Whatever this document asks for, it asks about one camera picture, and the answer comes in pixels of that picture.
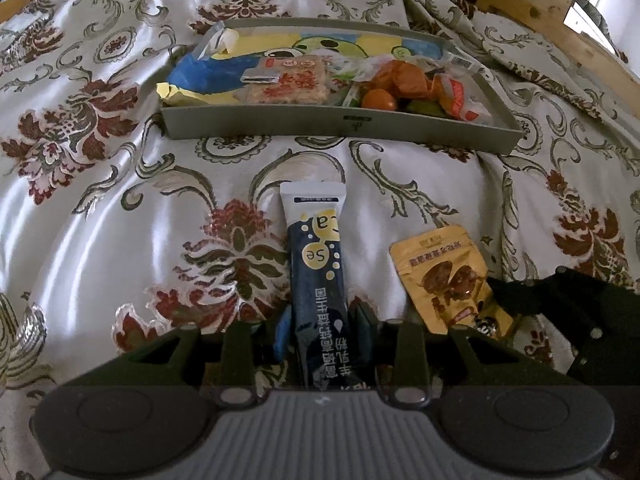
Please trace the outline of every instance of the yellow snack bag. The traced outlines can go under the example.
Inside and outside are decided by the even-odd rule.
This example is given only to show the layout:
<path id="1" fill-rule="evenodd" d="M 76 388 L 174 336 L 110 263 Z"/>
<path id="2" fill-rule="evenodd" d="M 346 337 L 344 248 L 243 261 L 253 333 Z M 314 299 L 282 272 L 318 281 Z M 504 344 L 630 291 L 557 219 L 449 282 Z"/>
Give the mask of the yellow snack bag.
<path id="1" fill-rule="evenodd" d="M 463 227 L 403 240 L 390 253 L 430 332 L 446 334 L 451 325 L 464 324 L 492 337 L 506 335 L 513 320 L 493 300 L 482 254 Z"/>

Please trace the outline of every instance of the bed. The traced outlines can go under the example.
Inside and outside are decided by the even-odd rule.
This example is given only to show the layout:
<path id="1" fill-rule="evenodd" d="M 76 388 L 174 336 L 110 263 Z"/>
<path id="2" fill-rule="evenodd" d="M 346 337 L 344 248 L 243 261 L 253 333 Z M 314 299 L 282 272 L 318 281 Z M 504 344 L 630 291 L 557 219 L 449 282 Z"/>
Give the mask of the bed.
<path id="1" fill-rule="evenodd" d="M 212 23 L 263 16 L 449 38 L 524 136 L 497 156 L 331 132 L 163 135 L 155 83 Z M 381 319 L 412 313 L 389 245 L 446 224 L 505 280 L 562 265 L 640 282 L 640 123 L 540 35 L 461 0 L 33 0 L 0 25 L 0 48 L 2 478 L 46 472 L 30 417 L 55 384 L 184 322 L 224 330 L 287 301 L 283 180 L 346 182 L 348 301 Z M 513 344 L 560 371 L 573 359 L 542 317 Z M 288 368 L 258 370 L 258 389 Z"/>

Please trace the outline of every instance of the gray tray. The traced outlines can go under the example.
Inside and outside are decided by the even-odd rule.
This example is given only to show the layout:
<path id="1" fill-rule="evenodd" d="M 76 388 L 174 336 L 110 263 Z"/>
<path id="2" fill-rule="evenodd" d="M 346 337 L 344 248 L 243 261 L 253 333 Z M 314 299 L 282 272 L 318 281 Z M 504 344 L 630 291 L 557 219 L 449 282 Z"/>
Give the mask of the gray tray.
<path id="1" fill-rule="evenodd" d="M 386 34 L 439 44 L 443 52 L 462 55 L 450 42 L 411 30 L 370 23 L 313 18 L 258 18 L 231 20 L 225 26 L 239 30 L 256 27 L 304 27 Z M 206 36 L 191 55 L 198 56 Z M 162 108 L 172 139 L 258 136 L 341 136 L 365 139 L 424 142 L 507 155 L 522 138 L 518 121 L 479 73 L 474 82 L 484 94 L 484 104 L 496 125 L 463 123 L 403 112 L 364 108 L 307 105 L 202 105 Z"/>

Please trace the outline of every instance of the candy wrapper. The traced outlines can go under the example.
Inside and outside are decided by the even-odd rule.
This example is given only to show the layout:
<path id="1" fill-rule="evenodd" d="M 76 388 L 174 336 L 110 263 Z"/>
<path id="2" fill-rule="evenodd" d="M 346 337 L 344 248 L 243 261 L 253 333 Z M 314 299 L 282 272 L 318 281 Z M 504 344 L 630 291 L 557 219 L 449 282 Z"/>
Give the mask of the candy wrapper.
<path id="1" fill-rule="evenodd" d="M 445 334 L 463 324 L 497 338 L 508 334 L 513 320 L 493 301 L 486 264 L 464 228 L 424 233 L 393 244 L 390 252 L 430 332 Z"/>
<path id="2" fill-rule="evenodd" d="M 340 182 L 284 182 L 294 333 L 305 386 L 366 387 L 350 326 L 342 278 L 338 218 L 346 196 Z"/>
<path id="3" fill-rule="evenodd" d="M 482 103 L 471 98 L 468 84 L 448 74 L 436 74 L 432 96 L 443 110 L 459 121 L 491 124 L 491 114 Z"/>

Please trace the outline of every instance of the barcode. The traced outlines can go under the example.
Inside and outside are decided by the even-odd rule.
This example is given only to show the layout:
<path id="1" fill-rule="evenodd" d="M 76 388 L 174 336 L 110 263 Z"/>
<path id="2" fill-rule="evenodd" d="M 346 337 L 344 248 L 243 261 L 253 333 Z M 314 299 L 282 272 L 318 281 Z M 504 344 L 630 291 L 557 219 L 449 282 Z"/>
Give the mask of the barcode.
<path id="1" fill-rule="evenodd" d="M 293 202 L 300 203 L 300 202 L 340 202 L 340 201 L 336 197 L 331 197 L 331 196 L 315 196 L 315 197 L 297 196 L 297 197 L 294 197 Z"/>
<path id="2" fill-rule="evenodd" d="M 473 66 L 473 63 L 471 63 L 470 61 L 467 61 L 466 59 L 463 59 L 461 57 L 458 56 L 454 56 L 453 59 L 451 60 L 451 62 L 454 65 L 458 65 L 464 68 L 471 68 Z"/>

